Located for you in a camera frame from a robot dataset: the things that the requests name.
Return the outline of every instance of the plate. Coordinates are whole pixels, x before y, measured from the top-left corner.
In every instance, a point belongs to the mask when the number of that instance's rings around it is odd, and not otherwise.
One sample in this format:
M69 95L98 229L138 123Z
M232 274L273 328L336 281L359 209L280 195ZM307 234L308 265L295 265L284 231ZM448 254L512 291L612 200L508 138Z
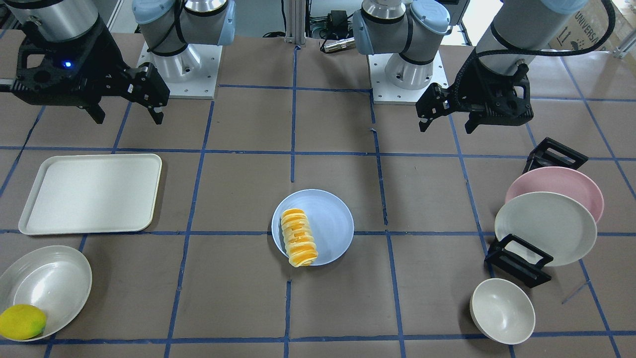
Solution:
M481 282L471 296L470 309L477 328L499 343L517 345L534 331L536 316L528 295L502 278Z
M554 257L546 266L562 266L583 258L594 246L597 226L590 212L576 200L553 192L515 197L495 217L495 235L515 234ZM540 257L511 242L506 250L533 264Z
M46 314L36 341L64 328L88 299L93 274L86 257L68 246L39 248L22 256L0 276L0 312L14 304L31 304Z
M510 185L506 203L529 192L563 194L585 206L596 222L603 216L603 193L590 177L574 169L549 166L524 173Z
M318 258L310 266L333 262L347 251L354 238L354 218L347 205L330 192L307 189L295 192L283 200L272 217L272 237L276 247L287 256L280 229L283 211L299 208L305 211L314 234Z
M140 231L153 219L156 154L61 155L40 165L20 217L26 235Z

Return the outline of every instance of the black plate holder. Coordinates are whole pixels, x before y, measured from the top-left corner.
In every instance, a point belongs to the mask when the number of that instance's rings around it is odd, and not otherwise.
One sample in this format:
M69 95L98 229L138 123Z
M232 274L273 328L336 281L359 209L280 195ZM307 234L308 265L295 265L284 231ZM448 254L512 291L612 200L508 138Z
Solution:
M550 150L564 155L564 157L560 157ZM579 169L586 161L588 161L587 156L552 138L546 137L530 152L523 172L526 173L530 170L545 166L562 166L570 169Z
M511 241L515 241L535 254L541 256L541 260L539 260L536 264L531 264L521 256L506 250L506 245L508 245ZM507 235L501 241L497 241L495 239L495 242L493 242L488 249L486 259L484 259L487 263L493 264L510 275L518 278L530 288L546 283L552 279L552 276L541 271L543 266L552 260L554 260L552 256L513 234Z

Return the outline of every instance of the pink plate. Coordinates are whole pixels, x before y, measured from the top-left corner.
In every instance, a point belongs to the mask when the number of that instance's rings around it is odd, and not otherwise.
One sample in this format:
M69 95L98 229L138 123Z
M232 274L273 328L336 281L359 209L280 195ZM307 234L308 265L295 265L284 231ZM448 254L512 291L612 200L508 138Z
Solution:
M574 169L550 166L531 170L517 178L506 193L506 203L529 192L556 192L583 205L598 222L603 215L603 193L585 174Z

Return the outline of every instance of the bowl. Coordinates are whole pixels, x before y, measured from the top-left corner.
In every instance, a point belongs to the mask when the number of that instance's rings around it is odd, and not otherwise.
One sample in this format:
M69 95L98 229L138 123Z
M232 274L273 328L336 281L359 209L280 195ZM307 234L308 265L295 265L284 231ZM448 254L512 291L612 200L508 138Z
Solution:
M579 202L598 222L603 216L605 201L598 185L587 175L570 168L543 167L517 178L506 192L506 203L529 192L555 192Z
M510 281L491 278L481 282L471 296L470 308L477 328L499 343L517 345L534 331L532 302Z
M546 266L563 266L582 259L597 238L591 213L576 200L554 192L529 192L508 201L495 217L495 236L515 234L554 257ZM529 263L541 257L511 242L506 246Z
M19 258L0 276L0 312L14 304L31 304L46 314L48 337L64 328L88 299L93 275L86 257L68 246L39 248Z

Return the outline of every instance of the metal base plate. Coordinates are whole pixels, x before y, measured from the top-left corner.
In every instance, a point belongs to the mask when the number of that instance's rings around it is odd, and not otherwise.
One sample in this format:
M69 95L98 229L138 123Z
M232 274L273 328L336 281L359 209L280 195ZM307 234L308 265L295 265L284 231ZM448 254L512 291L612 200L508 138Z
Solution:
M392 54L369 55L369 72L371 73L371 86L373 87L373 102L386 104L415 104L422 96L428 85L420 90L405 90L389 81L384 73L384 67ZM433 76L429 83L437 82L442 87L448 87L446 71L441 64L439 52L433 60Z
M170 89L170 98L214 99L216 79L221 64L222 46L193 44L201 56L201 74L185 82L166 82ZM148 61L148 45L144 43L137 66Z

